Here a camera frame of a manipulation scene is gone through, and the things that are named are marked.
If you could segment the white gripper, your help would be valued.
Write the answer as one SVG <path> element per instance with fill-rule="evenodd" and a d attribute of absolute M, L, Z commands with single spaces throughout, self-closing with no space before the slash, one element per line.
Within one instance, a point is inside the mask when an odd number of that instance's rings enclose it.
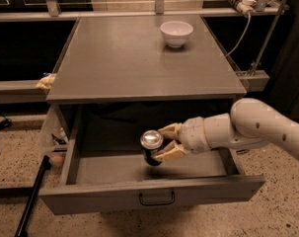
<path fill-rule="evenodd" d="M 159 132 L 173 141 L 152 154 L 152 158 L 158 162 L 177 160 L 190 152 L 198 154 L 210 150 L 205 135 L 204 118 L 189 118 L 182 124 L 175 122 L 160 128 Z"/>

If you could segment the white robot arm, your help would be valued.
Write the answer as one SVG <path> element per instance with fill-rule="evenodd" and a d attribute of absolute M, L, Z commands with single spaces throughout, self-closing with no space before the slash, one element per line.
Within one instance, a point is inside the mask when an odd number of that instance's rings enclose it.
<path fill-rule="evenodd" d="M 252 98 L 235 102 L 228 114 L 189 118 L 159 130 L 170 143 L 153 155 L 159 162 L 215 148 L 256 149 L 272 143 L 299 161 L 299 123 Z"/>

